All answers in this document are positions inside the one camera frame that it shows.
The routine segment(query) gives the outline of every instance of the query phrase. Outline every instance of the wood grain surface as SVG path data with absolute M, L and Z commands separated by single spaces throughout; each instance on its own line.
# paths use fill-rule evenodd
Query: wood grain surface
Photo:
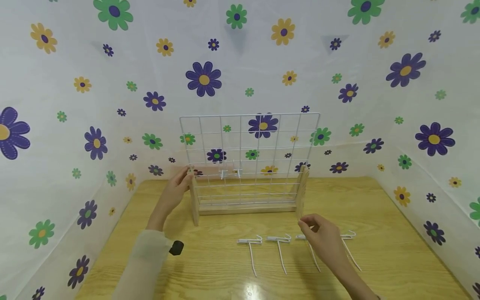
M 144 181 L 90 270 L 77 300 L 106 300 L 120 279 L 137 235 L 166 181 Z M 367 177 L 308 179 L 304 213 L 319 213 L 342 233 L 362 268 L 360 276 L 373 291 L 393 299 L 468 299 L 455 278 L 433 254 L 378 183 Z M 169 216 L 165 234 L 181 240 L 179 256 L 168 256 L 155 299 L 349 299 L 333 274 L 318 260 L 319 273 L 302 240 L 282 244 L 287 275 L 275 242 L 252 245 L 255 278 L 248 245 L 240 238 L 300 234 L 295 212 L 200 216 L 195 227 L 189 193 Z

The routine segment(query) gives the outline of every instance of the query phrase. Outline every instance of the white backdrop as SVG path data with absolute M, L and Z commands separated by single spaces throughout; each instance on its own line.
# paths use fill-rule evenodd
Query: white backdrop
M 376 178 L 480 297 L 480 0 L 238 4 L 0 5 L 0 299 L 74 297 L 179 116 L 304 111 L 311 176 Z

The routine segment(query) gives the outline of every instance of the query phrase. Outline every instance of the sleeve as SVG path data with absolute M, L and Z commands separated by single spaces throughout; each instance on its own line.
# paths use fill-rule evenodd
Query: sleeve
M 113 292 L 113 300 L 151 300 L 155 284 L 172 242 L 157 230 L 140 233 L 127 266 Z

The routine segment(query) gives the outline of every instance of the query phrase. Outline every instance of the wooden stand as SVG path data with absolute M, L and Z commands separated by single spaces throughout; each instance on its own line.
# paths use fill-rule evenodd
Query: wooden stand
M 252 213 L 277 213 L 293 212 L 297 213 L 297 218 L 303 215 L 303 196 L 307 188 L 308 168 L 303 165 L 300 168 L 300 174 L 290 193 L 295 193 L 293 197 L 279 199 L 285 203 L 252 203 L 252 204 L 223 204 L 223 205 L 200 205 L 197 195 L 197 181 L 195 177 L 190 184 L 190 198 L 192 201 L 193 223 L 198 226 L 200 215 L 228 215 L 228 214 L 252 214 Z M 229 200 L 232 203 L 238 203 L 238 200 Z

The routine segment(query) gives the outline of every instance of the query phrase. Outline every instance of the white wire grid panel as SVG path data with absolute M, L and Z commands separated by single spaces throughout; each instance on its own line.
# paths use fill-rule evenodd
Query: white wire grid panel
M 319 113 L 180 117 L 200 205 L 292 203 Z

